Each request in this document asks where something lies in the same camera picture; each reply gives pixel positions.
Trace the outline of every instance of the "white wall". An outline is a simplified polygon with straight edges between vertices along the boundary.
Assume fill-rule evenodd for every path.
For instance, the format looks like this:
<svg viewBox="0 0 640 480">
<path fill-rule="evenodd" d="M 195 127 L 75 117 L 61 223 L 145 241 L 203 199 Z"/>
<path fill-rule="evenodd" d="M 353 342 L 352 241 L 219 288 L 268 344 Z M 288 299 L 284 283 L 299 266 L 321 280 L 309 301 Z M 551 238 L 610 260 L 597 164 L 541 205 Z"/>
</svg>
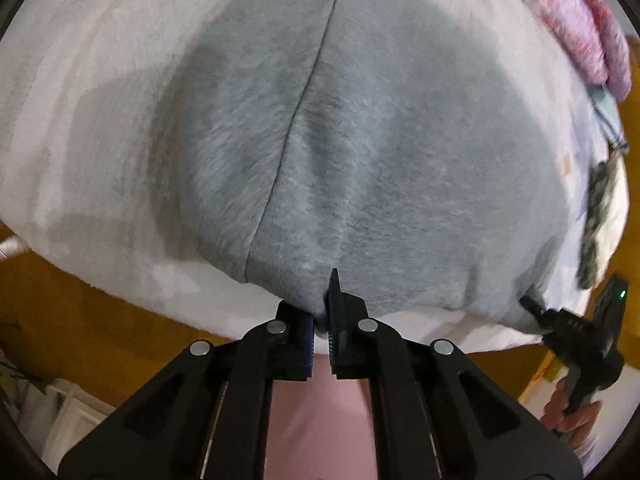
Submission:
<svg viewBox="0 0 640 480">
<path fill-rule="evenodd" d="M 540 381 L 529 399 L 523 403 L 524 407 L 536 418 L 540 418 L 544 405 L 555 389 L 555 383 Z M 602 412 L 594 428 L 598 441 L 590 456 L 587 472 L 611 449 L 640 404 L 640 371 L 625 365 L 619 380 L 609 389 L 600 392 L 596 398 L 602 400 Z"/>
</svg>

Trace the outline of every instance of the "gray fabric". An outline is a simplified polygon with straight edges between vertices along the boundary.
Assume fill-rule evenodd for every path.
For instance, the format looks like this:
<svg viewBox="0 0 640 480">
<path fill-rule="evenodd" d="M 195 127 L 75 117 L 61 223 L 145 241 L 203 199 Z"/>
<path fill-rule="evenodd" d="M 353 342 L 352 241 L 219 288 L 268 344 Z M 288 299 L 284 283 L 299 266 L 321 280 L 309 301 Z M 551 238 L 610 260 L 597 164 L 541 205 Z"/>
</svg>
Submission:
<svg viewBox="0 0 640 480">
<path fill-rule="evenodd" d="M 374 316 L 531 330 L 568 211 L 497 61 L 427 0 L 233 0 L 187 68 L 185 225 L 240 282 L 316 315 L 332 267 Z"/>
</svg>

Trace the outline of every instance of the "pink fabric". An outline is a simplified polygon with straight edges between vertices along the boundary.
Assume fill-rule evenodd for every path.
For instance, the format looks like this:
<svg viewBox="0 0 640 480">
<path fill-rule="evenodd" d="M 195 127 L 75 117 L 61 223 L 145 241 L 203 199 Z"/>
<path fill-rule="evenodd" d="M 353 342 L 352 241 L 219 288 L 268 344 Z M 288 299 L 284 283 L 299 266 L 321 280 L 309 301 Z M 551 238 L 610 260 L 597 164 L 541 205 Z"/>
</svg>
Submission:
<svg viewBox="0 0 640 480">
<path fill-rule="evenodd" d="M 306 383 L 274 383 L 264 478 L 378 478 L 368 389 L 338 381 L 327 355 L 314 356 Z"/>
<path fill-rule="evenodd" d="M 523 0 L 556 35 L 585 83 L 607 84 L 622 101 L 631 89 L 628 44 L 602 0 Z"/>
</svg>

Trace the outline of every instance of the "white fleece fabric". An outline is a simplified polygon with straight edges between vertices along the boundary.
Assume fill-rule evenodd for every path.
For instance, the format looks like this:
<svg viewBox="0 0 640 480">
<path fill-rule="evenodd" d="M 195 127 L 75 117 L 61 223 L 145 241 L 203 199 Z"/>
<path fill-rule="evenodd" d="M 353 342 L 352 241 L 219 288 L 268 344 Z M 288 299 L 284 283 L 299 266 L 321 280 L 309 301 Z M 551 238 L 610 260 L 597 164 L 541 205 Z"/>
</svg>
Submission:
<svg viewBox="0 0 640 480">
<path fill-rule="evenodd" d="M 160 106 L 172 99 L 169 83 L 203 24 L 229 1 L 26 0 L 0 43 L 0 218 L 87 283 L 237 338 L 273 317 L 278 298 L 233 281 L 195 251 L 180 224 L 162 129 L 170 118 Z M 589 294 L 576 287 L 575 269 L 587 175 L 607 147 L 593 115 L 576 129 L 566 104 L 590 108 L 588 96 L 571 95 L 570 60 L 520 0 L 431 1 L 469 33 L 482 30 L 557 155 L 570 229 L 545 297 L 582 313 Z M 536 341 L 436 306 L 382 320 L 407 338 L 447 337 L 464 351 Z"/>
</svg>

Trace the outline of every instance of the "metal rivet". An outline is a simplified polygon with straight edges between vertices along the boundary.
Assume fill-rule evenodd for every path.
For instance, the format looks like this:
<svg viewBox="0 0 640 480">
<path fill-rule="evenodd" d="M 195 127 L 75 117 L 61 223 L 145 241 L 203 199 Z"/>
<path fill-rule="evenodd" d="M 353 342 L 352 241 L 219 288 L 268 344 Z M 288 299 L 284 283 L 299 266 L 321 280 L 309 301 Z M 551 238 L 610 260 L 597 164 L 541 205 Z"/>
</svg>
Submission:
<svg viewBox="0 0 640 480">
<path fill-rule="evenodd" d="M 207 341 L 196 341 L 195 343 L 191 343 L 189 347 L 189 351 L 193 355 L 207 355 L 211 350 L 211 344 Z"/>
<path fill-rule="evenodd" d="M 453 354 L 453 344 L 451 343 L 451 341 L 447 341 L 446 339 L 438 339 L 434 344 L 433 344 L 433 349 L 438 353 L 438 354 L 442 354 L 442 355 L 451 355 Z"/>
<path fill-rule="evenodd" d="M 267 324 L 267 332 L 270 334 L 282 334 L 286 329 L 287 324 L 277 319 L 274 319 Z"/>
<path fill-rule="evenodd" d="M 375 319 L 366 317 L 358 322 L 358 328 L 363 332 L 375 332 L 378 329 L 378 324 Z"/>
</svg>

